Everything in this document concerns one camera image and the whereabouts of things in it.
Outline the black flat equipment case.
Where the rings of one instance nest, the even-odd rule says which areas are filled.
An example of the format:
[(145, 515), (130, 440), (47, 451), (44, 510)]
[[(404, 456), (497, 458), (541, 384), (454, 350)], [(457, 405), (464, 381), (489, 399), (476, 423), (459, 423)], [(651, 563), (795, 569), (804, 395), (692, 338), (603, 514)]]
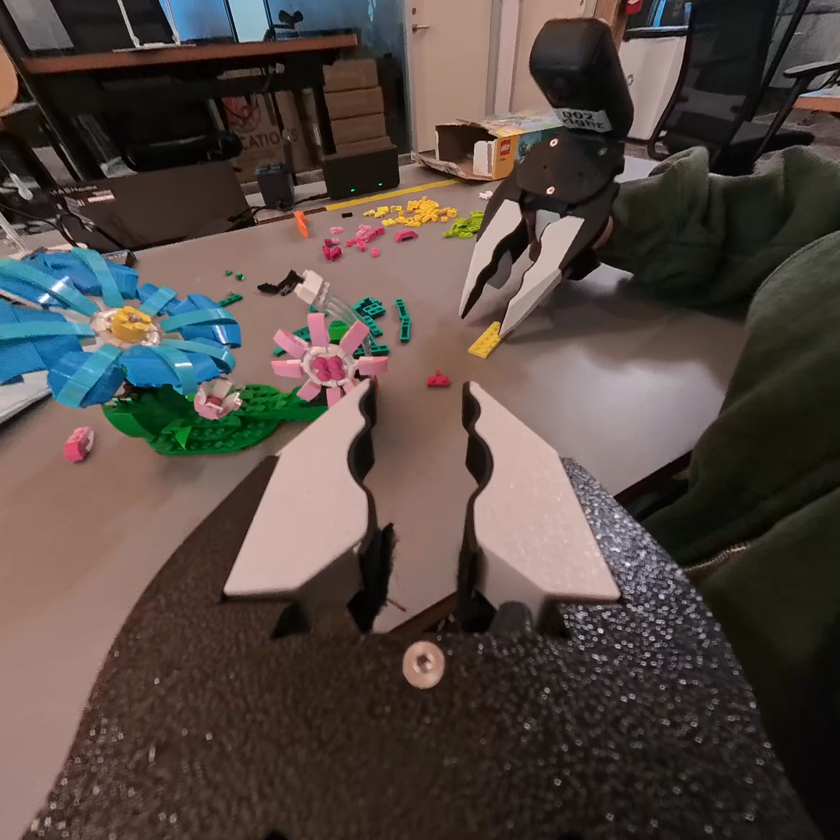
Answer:
[(69, 235), (101, 252), (170, 245), (253, 222), (226, 161), (65, 185), (47, 195), (70, 214)]

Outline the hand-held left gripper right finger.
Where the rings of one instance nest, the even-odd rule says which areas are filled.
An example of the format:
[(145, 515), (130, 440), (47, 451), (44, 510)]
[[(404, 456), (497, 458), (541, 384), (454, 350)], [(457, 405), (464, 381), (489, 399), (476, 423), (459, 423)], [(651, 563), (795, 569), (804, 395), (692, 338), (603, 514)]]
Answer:
[(543, 627), (557, 605), (620, 603), (557, 450), (474, 381), (463, 386), (461, 418), (476, 487), (458, 556), (460, 626), (483, 632), (508, 604)]

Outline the small pink white lego flower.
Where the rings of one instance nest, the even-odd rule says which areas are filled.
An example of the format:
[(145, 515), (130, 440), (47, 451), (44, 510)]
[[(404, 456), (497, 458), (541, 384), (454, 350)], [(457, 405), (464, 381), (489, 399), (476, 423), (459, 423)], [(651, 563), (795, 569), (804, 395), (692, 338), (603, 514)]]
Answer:
[(193, 410), (208, 421), (236, 413), (243, 405), (240, 390), (226, 376), (201, 383), (193, 398)]

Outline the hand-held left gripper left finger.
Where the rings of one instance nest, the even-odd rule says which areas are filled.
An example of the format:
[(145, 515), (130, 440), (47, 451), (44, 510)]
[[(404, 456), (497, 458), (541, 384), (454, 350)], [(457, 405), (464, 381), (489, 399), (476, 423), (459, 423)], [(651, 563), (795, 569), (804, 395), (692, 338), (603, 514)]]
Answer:
[(359, 381), (279, 452), (224, 583), (227, 601), (283, 605), (281, 634), (332, 611), (366, 634), (385, 604), (394, 528), (378, 522), (365, 485), (376, 397), (372, 379)]

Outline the pile of yellow lego pieces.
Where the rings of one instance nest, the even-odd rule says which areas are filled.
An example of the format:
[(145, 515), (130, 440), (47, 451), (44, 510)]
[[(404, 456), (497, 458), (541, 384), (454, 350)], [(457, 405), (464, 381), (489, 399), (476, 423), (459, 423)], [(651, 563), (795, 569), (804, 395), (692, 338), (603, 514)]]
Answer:
[(458, 212), (451, 206), (442, 206), (435, 200), (422, 196), (406, 205), (380, 205), (363, 212), (363, 217), (381, 221), (384, 227), (404, 226), (419, 228), (426, 224), (447, 224), (455, 221)]

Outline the black padded office chair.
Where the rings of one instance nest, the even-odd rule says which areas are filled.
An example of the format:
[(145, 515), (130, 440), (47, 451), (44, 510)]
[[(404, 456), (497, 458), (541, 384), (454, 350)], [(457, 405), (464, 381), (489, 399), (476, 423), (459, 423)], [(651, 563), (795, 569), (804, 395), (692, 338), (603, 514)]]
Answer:
[(133, 172), (157, 172), (207, 162), (231, 161), (244, 145), (216, 125), (202, 101), (147, 99), (108, 115), (108, 130)]

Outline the wooden desk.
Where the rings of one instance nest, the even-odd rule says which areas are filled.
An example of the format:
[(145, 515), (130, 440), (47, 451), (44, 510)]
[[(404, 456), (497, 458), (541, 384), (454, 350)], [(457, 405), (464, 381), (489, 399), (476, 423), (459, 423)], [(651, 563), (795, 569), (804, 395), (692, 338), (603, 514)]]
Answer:
[[(130, 94), (142, 104), (156, 98), (180, 104), (310, 89), (322, 151), (335, 154), (323, 68), (358, 44), (356, 31), (337, 28), (237, 44), (14, 57), (14, 64), (67, 152), (70, 168), (79, 180), (93, 181), (104, 173), (77, 118), (119, 109)], [(105, 82), (128, 82), (128, 94), (104, 89)]]

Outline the blue lego flower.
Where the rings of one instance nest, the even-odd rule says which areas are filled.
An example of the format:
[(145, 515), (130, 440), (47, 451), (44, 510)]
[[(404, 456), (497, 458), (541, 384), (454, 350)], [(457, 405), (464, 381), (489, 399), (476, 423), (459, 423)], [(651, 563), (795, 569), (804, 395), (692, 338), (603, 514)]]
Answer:
[(56, 402), (87, 408), (125, 386), (192, 396), (235, 368), (242, 335), (229, 310), (95, 250), (3, 257), (1, 290), (3, 388), (43, 375)]

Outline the yellow tape strip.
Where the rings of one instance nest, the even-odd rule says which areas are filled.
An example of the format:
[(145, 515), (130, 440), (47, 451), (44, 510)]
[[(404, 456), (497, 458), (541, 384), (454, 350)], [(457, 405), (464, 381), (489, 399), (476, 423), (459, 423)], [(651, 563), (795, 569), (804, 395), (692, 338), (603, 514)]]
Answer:
[(383, 203), (385, 200), (391, 200), (393, 198), (397, 198), (400, 196), (405, 195), (413, 195), (413, 194), (426, 194), (429, 191), (432, 191), (437, 188), (457, 185), (460, 184), (461, 181), (455, 178), (448, 178), (444, 180), (434, 181), (434, 182), (426, 182), (420, 185), (413, 185), (404, 187), (401, 189), (388, 191), (388, 192), (378, 192), (376, 194), (370, 196), (361, 196), (357, 197), (348, 201), (341, 201), (336, 203), (327, 203), (323, 206), (323, 210), (325, 211), (339, 211), (345, 210), (351, 207), (357, 207), (360, 205), (365, 205), (367, 203), (376, 203), (379, 206), (379, 203)]

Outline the white door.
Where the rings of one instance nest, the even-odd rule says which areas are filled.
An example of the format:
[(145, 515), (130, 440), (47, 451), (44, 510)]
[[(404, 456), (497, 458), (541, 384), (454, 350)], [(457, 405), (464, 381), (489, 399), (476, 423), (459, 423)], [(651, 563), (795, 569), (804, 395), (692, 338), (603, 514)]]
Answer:
[(434, 151), (436, 128), (487, 113), (491, 1), (404, 1), (412, 150)]

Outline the pile of teal lego pieces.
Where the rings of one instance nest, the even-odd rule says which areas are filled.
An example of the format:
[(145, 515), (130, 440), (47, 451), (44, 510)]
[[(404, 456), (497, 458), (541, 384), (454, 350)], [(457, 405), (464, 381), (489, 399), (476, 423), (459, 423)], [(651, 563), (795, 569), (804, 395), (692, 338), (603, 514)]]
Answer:
[[(399, 340), (402, 343), (407, 343), (411, 339), (412, 320), (408, 315), (403, 299), (400, 298), (395, 301), (395, 309), (399, 327)], [(350, 318), (352, 322), (362, 321), (367, 325), (370, 331), (369, 338), (365, 340), (370, 346), (368, 347), (368, 345), (365, 344), (354, 351), (354, 358), (362, 356), (365, 348), (370, 351), (368, 354), (374, 357), (388, 357), (390, 355), (391, 348), (389, 345), (380, 341), (384, 333), (379, 321), (383, 319), (387, 313), (387, 309), (381, 300), (373, 297), (364, 297), (352, 304), (349, 310), (343, 308), (341, 309), (341, 312), (344, 314), (335, 314), (330, 311), (325, 313), (331, 342), (338, 344), (344, 334), (347, 333), (350, 328), (350, 322), (347, 318)], [(304, 342), (310, 343), (312, 341), (308, 325), (304, 325), (297, 330), (293, 330), (292, 334), (299, 337)], [(286, 354), (287, 352), (276, 342), (273, 355), (279, 358)]]

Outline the person's green jacket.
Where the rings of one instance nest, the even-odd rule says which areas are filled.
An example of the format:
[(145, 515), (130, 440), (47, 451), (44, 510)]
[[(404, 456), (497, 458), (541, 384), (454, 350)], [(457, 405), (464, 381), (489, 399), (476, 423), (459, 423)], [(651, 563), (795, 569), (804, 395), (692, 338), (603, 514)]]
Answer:
[(838, 233), (757, 290), (687, 488), (643, 524), (721, 625), (789, 779), (838, 838)]

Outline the stack of cardboard boxes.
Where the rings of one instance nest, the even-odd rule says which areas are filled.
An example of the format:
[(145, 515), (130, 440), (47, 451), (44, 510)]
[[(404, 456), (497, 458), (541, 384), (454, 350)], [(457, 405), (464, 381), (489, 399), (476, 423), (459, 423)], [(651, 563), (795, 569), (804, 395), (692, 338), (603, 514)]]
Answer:
[(323, 65), (324, 99), (336, 154), (393, 149), (385, 103), (373, 58), (338, 59)]

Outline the black box with green light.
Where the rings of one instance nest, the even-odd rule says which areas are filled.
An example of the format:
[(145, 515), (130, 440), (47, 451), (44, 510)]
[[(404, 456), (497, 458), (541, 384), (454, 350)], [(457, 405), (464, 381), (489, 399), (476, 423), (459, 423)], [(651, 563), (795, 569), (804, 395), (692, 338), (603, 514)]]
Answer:
[(397, 188), (401, 182), (398, 158), (394, 145), (381, 150), (326, 155), (322, 173), (327, 195), (339, 201)]

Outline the pile of pink lego pieces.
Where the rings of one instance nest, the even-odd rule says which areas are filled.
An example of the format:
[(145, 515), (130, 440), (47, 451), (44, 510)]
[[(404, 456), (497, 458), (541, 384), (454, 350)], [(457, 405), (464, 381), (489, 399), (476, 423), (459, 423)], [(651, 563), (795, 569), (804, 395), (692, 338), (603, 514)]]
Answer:
[(343, 257), (345, 251), (357, 250), (378, 259), (382, 256), (382, 242), (389, 227), (361, 225), (355, 236), (341, 242), (338, 238), (326, 238), (322, 245), (322, 255), (326, 261), (333, 263)]

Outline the open cardboard set box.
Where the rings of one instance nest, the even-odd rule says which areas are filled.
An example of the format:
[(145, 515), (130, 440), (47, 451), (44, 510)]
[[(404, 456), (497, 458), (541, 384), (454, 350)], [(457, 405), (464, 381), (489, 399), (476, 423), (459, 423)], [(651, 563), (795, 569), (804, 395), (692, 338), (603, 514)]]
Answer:
[(412, 160), (468, 182), (501, 181), (524, 160), (531, 147), (562, 126), (553, 111), (448, 122), (436, 127), (434, 149), (412, 152)]

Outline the person's right forearm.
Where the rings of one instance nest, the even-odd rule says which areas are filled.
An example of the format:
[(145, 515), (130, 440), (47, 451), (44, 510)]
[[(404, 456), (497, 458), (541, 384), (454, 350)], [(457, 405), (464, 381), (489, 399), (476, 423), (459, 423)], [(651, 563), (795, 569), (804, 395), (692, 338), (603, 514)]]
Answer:
[(612, 232), (595, 253), (669, 306), (732, 308), (838, 227), (838, 161), (796, 146), (758, 173), (720, 175), (694, 148), (620, 185)]

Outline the printed brown cardboard box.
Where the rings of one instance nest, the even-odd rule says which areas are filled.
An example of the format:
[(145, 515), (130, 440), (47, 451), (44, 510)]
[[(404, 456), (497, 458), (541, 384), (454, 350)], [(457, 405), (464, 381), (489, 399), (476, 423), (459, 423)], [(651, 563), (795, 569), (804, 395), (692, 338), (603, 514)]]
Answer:
[(231, 161), (242, 184), (254, 182), (256, 169), (261, 165), (285, 163), (285, 142), (290, 147), (295, 172), (312, 168), (308, 136), (294, 95), (291, 91), (278, 91), (272, 96), (274, 104), (268, 93), (222, 99), (227, 126), (243, 145), (242, 152)]

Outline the black charger box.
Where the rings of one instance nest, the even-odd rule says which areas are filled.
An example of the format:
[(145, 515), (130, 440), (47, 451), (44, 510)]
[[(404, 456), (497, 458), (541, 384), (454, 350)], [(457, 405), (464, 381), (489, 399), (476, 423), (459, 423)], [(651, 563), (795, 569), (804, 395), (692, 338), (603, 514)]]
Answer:
[(290, 211), (296, 204), (294, 174), (284, 163), (256, 167), (255, 176), (267, 208)]

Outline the black mesh office chair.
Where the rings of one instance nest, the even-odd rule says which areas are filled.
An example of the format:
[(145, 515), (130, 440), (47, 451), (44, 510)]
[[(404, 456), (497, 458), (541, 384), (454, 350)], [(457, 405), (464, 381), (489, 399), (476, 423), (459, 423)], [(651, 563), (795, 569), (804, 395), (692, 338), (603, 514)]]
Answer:
[(769, 61), (782, 2), (693, 2), (679, 77), (647, 142), (648, 158), (664, 161), (678, 152), (702, 148), (708, 152), (710, 172), (747, 175), (767, 153), (811, 145), (813, 132), (783, 125), (810, 82), (838, 70), (838, 60), (786, 70), (784, 77), (793, 85), (772, 121), (755, 119), (807, 4), (796, 3)]

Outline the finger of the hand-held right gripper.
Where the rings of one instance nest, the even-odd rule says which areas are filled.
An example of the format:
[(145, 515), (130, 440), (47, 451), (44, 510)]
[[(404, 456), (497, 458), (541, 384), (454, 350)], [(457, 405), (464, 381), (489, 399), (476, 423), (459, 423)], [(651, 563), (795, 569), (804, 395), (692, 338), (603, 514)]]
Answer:
[(583, 224), (583, 218), (571, 215), (546, 223), (539, 237), (539, 255), (523, 273), (520, 288), (507, 305), (500, 338), (505, 339), (554, 288), (560, 279), (560, 265)]
[(529, 245), (529, 229), (518, 200), (503, 199), (488, 207), (476, 236), (465, 285), (458, 305), (458, 316), (464, 319), (476, 305), (485, 286), (496, 275), (505, 285), (512, 265)]

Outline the green lego leaf base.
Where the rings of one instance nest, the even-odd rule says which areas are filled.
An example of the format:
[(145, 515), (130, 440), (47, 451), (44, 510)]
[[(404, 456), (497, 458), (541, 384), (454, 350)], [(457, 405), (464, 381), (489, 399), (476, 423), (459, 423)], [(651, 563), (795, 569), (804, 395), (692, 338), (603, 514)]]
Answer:
[(159, 454), (225, 455), (261, 444), (283, 423), (315, 420), (328, 408), (323, 395), (306, 402), (297, 391), (261, 384), (246, 385), (240, 399), (237, 411), (206, 419), (194, 410), (191, 396), (165, 385), (116, 397), (102, 411), (121, 434), (143, 439)]

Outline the white cabinet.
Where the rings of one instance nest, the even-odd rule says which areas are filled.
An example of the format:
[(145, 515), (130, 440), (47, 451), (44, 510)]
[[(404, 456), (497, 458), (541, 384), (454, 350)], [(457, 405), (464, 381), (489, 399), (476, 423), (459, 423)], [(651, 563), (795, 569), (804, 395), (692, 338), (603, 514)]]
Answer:
[(686, 35), (631, 38), (619, 49), (633, 101), (628, 138), (648, 141), (672, 98), (686, 49)]

